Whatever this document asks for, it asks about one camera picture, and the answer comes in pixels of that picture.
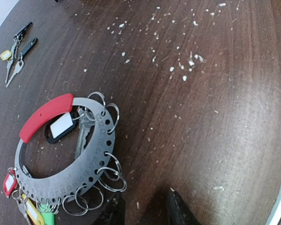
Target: red key tag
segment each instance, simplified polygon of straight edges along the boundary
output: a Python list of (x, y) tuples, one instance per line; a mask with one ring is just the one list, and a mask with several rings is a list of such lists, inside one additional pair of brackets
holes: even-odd
[[(10, 170), (10, 172), (15, 176), (15, 171)], [(15, 187), (17, 186), (17, 180), (13, 178), (12, 175), (9, 174), (9, 172), (6, 175), (6, 178), (3, 183), (3, 190), (4, 194), (6, 195), (6, 198), (9, 198)]]

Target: wooden table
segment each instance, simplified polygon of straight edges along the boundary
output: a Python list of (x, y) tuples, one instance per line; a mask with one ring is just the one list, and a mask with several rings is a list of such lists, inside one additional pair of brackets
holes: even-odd
[[(281, 184), (281, 1), (21, 0), (0, 53), (29, 21), (19, 50), (39, 42), (8, 89), (0, 59), (0, 225), (26, 223), (2, 194), (25, 121), (54, 97), (96, 90), (120, 108), (126, 224), (167, 224), (170, 187), (204, 225), (265, 223)], [(49, 145), (39, 131), (23, 163), (37, 178), (66, 168), (77, 133)], [(58, 225), (99, 213), (60, 211)]]

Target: black object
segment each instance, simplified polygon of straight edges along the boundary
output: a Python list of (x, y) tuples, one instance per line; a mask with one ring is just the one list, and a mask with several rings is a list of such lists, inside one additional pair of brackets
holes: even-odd
[(125, 208), (122, 195), (115, 195), (93, 225), (125, 225)]
[(169, 191), (167, 203), (169, 225), (200, 225), (177, 191)]
[(29, 26), (32, 24), (32, 22), (29, 22), (25, 27), (23, 27), (22, 29), (20, 29), (20, 31), (18, 33), (15, 34), (14, 38), (18, 38), (19, 40), (22, 40), (22, 38), (24, 37), (24, 35), (26, 34), (27, 29), (29, 28)]
[(35, 37), (21, 51), (21, 53), (19, 54), (19, 61), (22, 60), (25, 57), (25, 55), (28, 54), (28, 52), (36, 45), (36, 43), (37, 43), (37, 38)]
[[(79, 114), (78, 112), (71, 112), (71, 117), (73, 118), (78, 118)], [(61, 116), (55, 117), (54, 119), (52, 119), (51, 121), (49, 121), (45, 127), (45, 139), (49, 144), (55, 144), (56, 142), (58, 142), (61, 138), (63, 138), (64, 136), (66, 136), (67, 134), (69, 134), (72, 130), (75, 129), (75, 127), (78, 124), (78, 120), (72, 120), (73, 121), (73, 125), (70, 126), (67, 130), (65, 130), (64, 132), (62, 132), (60, 135), (58, 135), (56, 138), (53, 138), (52, 133), (51, 133), (51, 129), (50, 126), (52, 123), (54, 123), (56, 120), (58, 120)]]

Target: black key tag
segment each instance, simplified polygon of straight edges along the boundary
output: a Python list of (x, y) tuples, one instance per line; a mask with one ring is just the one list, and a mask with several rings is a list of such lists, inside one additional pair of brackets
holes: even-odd
[(77, 112), (67, 112), (57, 118), (52, 119), (45, 127), (45, 139), (49, 144), (55, 144), (64, 136), (69, 134), (75, 129), (78, 124), (77, 118), (79, 114)]

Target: wood grain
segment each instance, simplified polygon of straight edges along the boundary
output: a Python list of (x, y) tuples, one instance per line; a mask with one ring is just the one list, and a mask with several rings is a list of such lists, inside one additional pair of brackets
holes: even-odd
[[(127, 224), (167, 224), (169, 187), (204, 225), (265, 223), (281, 184), (281, 1), (21, 0), (0, 28), (0, 53), (29, 21), (19, 50), (39, 42), (8, 89), (0, 60), (0, 225), (25, 223), (1, 193), (25, 121), (54, 97), (96, 90), (120, 108)], [(192, 72), (190, 52), (205, 59)], [(24, 163), (35, 177), (55, 174), (76, 139), (49, 145), (40, 130)], [(59, 225), (100, 213), (60, 211)]]

